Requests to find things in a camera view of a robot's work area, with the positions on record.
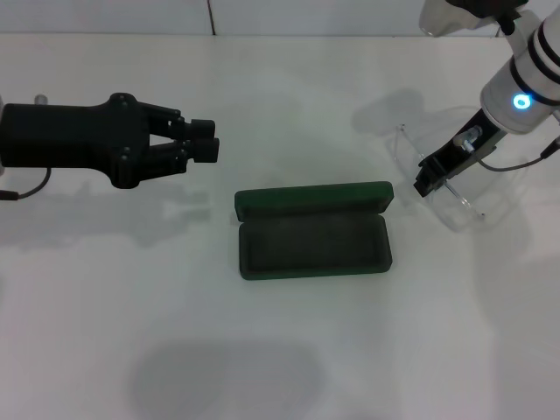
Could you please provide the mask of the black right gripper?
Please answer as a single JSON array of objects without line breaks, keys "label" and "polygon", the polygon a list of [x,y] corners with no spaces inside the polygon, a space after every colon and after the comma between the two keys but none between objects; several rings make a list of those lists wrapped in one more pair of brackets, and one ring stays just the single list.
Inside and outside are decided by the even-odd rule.
[{"label": "black right gripper", "polygon": [[421,197],[441,188],[447,179],[451,179],[480,158],[494,151],[495,146],[507,132],[500,129],[481,108],[458,132],[457,135],[468,138],[472,151],[466,150],[459,141],[452,138],[440,149],[433,152],[419,164],[420,172],[413,184]]}]

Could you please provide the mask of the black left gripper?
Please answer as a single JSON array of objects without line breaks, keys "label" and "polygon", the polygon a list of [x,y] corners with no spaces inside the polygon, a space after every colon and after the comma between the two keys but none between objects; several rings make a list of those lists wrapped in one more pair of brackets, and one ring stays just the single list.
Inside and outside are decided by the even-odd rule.
[{"label": "black left gripper", "polygon": [[[149,147],[148,124],[152,135],[186,141]],[[1,162],[8,168],[91,169],[116,188],[132,189],[185,173],[190,159],[216,163],[214,135],[213,120],[188,122],[178,109],[139,103],[131,94],[112,94],[88,107],[9,103],[1,119]]]}]

